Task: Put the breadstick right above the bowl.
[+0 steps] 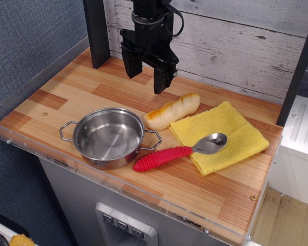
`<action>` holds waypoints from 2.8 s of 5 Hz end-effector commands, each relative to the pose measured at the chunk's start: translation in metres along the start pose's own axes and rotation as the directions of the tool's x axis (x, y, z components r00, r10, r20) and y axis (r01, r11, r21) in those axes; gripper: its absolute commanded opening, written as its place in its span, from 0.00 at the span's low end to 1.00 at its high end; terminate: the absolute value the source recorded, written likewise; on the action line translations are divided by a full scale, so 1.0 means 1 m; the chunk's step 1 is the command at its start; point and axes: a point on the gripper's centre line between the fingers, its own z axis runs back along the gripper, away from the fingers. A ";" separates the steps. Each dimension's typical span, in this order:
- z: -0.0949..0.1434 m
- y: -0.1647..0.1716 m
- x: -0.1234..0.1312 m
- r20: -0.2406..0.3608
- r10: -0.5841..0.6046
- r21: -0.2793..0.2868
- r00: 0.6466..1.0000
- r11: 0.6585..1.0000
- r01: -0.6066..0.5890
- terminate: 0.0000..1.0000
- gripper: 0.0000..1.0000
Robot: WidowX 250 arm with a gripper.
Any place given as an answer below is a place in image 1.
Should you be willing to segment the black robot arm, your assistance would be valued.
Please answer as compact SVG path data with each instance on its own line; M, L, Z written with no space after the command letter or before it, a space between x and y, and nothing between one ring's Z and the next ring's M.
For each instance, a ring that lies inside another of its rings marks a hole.
M153 89L161 94L177 74L179 59L170 48L173 37L184 28L182 14L171 1L133 1L134 30L122 29L122 57L129 78L143 71L143 63L154 69Z

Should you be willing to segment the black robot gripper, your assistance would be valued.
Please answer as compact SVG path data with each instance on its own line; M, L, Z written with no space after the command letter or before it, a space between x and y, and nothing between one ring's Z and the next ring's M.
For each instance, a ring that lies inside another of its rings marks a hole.
M134 30L122 29L121 49L126 73L133 78L143 72L142 63L154 68L154 93L161 94L169 88L178 63L170 48L174 18L164 17L155 26L135 23Z

